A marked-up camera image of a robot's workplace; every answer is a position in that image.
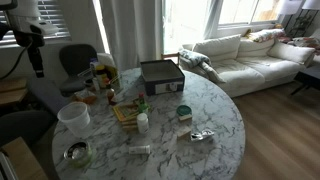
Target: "wooden floor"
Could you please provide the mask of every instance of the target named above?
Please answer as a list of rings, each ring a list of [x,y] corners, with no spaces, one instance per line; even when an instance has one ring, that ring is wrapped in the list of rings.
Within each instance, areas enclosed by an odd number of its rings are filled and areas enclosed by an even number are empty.
[[[320,179],[320,91],[297,82],[234,98],[246,147],[234,179]]]

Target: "floor lamp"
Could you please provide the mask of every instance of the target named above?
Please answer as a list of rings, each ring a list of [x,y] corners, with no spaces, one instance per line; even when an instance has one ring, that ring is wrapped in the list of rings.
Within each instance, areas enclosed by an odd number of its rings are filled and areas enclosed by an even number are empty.
[[[302,0],[280,0],[276,12],[281,15],[291,15],[284,29],[288,27],[292,16],[298,12],[301,3]]]
[[[304,10],[307,10],[307,12],[302,16],[302,12]],[[302,6],[302,10],[301,10],[300,14],[299,14],[296,22],[294,23],[293,28],[291,29],[291,31],[292,30],[296,31],[295,34],[294,34],[294,37],[297,35],[297,33],[299,31],[302,32],[301,36],[304,36],[304,34],[306,33],[307,29],[311,25],[312,21],[317,16],[319,10],[320,10],[320,1],[319,0],[306,0],[305,1],[305,3]],[[299,20],[298,20],[299,18],[306,20],[305,24],[301,24],[301,27],[300,27],[299,24],[297,25],[297,23],[299,23]]]

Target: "table leg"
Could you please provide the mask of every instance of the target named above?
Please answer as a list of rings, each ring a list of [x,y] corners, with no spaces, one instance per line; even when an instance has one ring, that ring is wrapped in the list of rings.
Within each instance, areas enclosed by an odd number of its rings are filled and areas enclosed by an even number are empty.
[[[305,88],[307,85],[302,84],[300,87],[298,87],[296,90],[294,90],[291,95],[293,96],[294,94],[296,94],[297,92],[299,92],[301,89]]]

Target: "white cup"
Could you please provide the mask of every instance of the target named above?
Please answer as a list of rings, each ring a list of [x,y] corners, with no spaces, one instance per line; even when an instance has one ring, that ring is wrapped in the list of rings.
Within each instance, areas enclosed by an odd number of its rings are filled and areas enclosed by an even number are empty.
[[[83,102],[72,102],[63,107],[57,115],[74,136],[86,138],[90,133],[88,107]]]

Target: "white marble tabletop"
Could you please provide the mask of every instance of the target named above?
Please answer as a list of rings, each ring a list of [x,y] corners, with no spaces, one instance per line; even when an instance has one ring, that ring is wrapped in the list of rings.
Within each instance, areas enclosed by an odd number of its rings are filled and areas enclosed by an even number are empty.
[[[57,124],[52,156],[59,177],[64,179],[231,179],[245,147],[242,117],[218,86],[196,74],[185,74],[184,91],[146,96],[151,105],[149,132],[126,133],[105,98],[91,107],[93,130],[86,139],[94,148],[87,166],[73,168],[63,152],[78,139],[61,122]],[[122,102],[145,92],[140,69],[122,73],[124,89],[117,95]],[[179,122],[176,109],[192,109],[192,122]],[[192,132],[215,132],[203,141],[177,140],[177,132],[190,126]],[[150,155],[130,155],[131,146],[150,145]]]

